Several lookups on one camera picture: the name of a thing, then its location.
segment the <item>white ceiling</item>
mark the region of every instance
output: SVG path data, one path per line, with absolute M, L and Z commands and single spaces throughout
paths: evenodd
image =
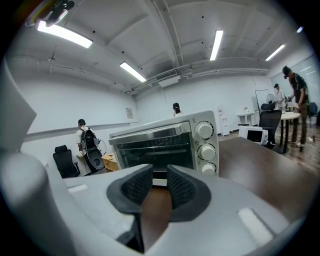
M 29 67 L 30 60 L 45 66 L 58 45 L 54 72 L 74 68 L 124 92 L 139 81 L 120 63 L 126 61 L 150 79 L 208 61 L 216 30 L 224 31 L 217 59 L 230 63 L 236 57 L 264 60 L 297 36 L 296 25 L 271 0 L 74 1 L 59 25 L 92 39 L 89 49 L 38 32 L 35 26 L 21 28 L 9 55 L 19 61 L 29 59 Z

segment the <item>toaster oven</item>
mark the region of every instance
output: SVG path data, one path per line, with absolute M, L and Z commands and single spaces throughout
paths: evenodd
M 218 135 L 211 110 L 180 114 L 111 133 L 109 137 L 119 169 L 152 164 L 153 185 L 166 186 L 167 165 L 218 175 Z

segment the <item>oven window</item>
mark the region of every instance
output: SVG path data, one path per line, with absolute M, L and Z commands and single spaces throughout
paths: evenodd
M 189 133 L 115 145 L 122 168 L 153 164 L 155 171 L 166 171 L 167 165 L 193 169 L 193 156 Z

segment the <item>wall sign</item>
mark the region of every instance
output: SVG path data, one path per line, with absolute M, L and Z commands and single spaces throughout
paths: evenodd
M 132 108 L 126 108 L 126 118 L 133 119 L 134 116 L 132 115 Z

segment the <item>fluorescent light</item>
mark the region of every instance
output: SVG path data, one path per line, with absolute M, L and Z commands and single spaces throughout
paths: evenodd
M 66 29 L 64 27 L 58 26 L 58 25 L 52 25 L 50 27 L 46 27 L 45 21 L 40 21 L 38 26 L 38 31 L 45 32 L 60 38 L 67 39 L 71 42 L 74 42 L 78 45 L 81 45 L 85 48 L 89 48 L 90 45 L 93 43 L 92 40 L 79 35 L 69 29 Z
M 303 29 L 304 29 L 304 27 L 301 26 L 301 27 L 298 28 L 297 32 L 300 33 Z
M 312 74 L 312 73 L 314 73 L 314 72 L 316 72 L 316 71 L 312 71 L 312 72 L 310 72 L 310 73 L 308 73 L 308 74 L 305 74 L 305 75 L 307 76 L 307 75 L 310 75 L 310 74 Z
M 217 30 L 215 32 L 214 43 L 213 43 L 213 47 L 212 47 L 210 61 L 214 61 L 217 57 L 223 34 L 224 34 L 223 30 Z
M 270 61 L 278 52 L 280 52 L 283 48 L 285 47 L 284 44 L 281 44 L 278 49 L 276 49 L 273 53 L 271 53 L 271 55 L 265 59 L 265 61 Z
M 128 63 L 122 62 L 120 67 L 133 75 L 136 79 L 140 80 L 140 82 L 147 81 L 142 75 L 140 75 L 137 71 L 135 71 Z
M 300 72 L 305 71 L 305 70 L 310 69 L 310 68 L 311 68 L 311 66 L 308 66 L 308 67 L 306 67 L 306 68 L 304 68 L 304 69 L 300 70 Z

